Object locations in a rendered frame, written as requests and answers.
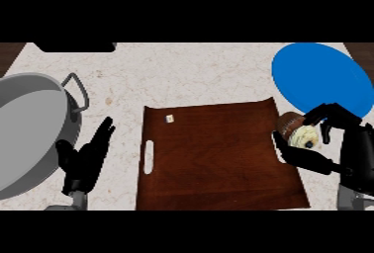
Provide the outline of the cupcake with white frosting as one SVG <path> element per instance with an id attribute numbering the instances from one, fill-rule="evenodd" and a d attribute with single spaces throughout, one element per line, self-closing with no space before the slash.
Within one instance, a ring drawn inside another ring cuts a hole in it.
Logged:
<path id="1" fill-rule="evenodd" d="M 318 144 L 318 134 L 313 125 L 304 125 L 304 117 L 295 112 L 285 112 L 276 122 L 276 131 L 288 146 L 312 149 Z"/>

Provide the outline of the brown wooden tray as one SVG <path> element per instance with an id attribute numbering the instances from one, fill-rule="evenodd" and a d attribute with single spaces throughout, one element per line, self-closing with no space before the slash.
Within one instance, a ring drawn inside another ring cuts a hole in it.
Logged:
<path id="1" fill-rule="evenodd" d="M 278 160 L 273 99 L 146 108 L 142 140 L 152 171 L 139 173 L 136 209 L 282 210 L 310 203 L 297 168 Z"/>

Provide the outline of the grey metal pot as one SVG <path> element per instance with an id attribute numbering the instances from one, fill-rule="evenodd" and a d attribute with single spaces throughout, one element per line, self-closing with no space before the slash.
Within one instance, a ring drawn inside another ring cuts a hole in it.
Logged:
<path id="1" fill-rule="evenodd" d="M 89 97 L 71 73 L 0 78 L 0 201 L 32 190 L 59 168 L 56 141 L 75 144 Z"/>

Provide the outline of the blue round plate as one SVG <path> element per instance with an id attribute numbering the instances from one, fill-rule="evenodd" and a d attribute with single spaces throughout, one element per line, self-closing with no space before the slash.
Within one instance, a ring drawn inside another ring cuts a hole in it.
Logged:
<path id="1" fill-rule="evenodd" d="M 285 45 L 272 59 L 272 77 L 282 96 L 303 113 L 337 103 L 356 117 L 368 115 L 371 79 L 356 61 L 331 46 L 315 42 Z"/>

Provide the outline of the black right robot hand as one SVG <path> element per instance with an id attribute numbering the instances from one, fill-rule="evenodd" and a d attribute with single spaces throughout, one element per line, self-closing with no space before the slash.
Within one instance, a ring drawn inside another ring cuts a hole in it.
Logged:
<path id="1" fill-rule="evenodd" d="M 285 162 L 328 175 L 340 174 L 340 185 L 374 197 L 374 126 L 361 125 L 356 117 L 337 103 L 321 104 L 304 114 L 303 125 L 321 123 L 322 143 L 329 143 L 329 130 L 343 129 L 340 162 L 334 163 L 316 151 L 293 147 L 275 130 L 276 147 Z"/>

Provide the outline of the black appliance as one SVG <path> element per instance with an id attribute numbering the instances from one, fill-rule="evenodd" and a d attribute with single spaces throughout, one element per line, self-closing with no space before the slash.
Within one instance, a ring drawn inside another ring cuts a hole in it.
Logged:
<path id="1" fill-rule="evenodd" d="M 43 52 L 112 52 L 115 42 L 37 42 Z"/>

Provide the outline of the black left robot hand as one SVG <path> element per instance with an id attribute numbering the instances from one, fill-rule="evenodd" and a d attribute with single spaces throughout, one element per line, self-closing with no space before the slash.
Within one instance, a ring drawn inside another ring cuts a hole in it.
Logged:
<path id="1" fill-rule="evenodd" d="M 65 172 L 62 193 L 69 196 L 74 192 L 87 194 L 94 187 L 100 168 L 108 153 L 109 139 L 115 126 L 112 119 L 105 118 L 90 142 L 75 150 L 69 142 L 56 142 L 59 166 Z"/>

